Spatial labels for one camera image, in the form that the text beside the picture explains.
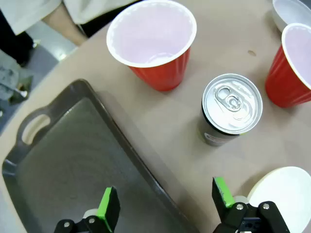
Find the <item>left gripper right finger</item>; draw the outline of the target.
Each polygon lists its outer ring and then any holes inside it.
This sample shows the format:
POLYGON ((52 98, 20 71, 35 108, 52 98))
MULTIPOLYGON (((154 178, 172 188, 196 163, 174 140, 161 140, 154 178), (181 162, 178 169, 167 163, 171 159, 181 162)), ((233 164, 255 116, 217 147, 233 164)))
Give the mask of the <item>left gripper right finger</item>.
POLYGON ((272 201, 264 201, 258 207, 236 202, 222 177, 212 181, 212 198, 221 223, 215 233, 288 233, 279 209, 272 201))

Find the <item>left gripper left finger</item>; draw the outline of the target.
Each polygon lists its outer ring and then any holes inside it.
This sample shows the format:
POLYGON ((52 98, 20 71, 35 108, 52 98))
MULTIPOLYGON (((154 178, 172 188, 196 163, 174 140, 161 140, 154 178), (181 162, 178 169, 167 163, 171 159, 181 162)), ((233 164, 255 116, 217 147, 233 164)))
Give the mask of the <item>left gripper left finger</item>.
POLYGON ((120 215, 121 205, 115 187, 105 189, 99 208, 86 212, 79 222, 60 220, 55 233, 113 233, 120 215))

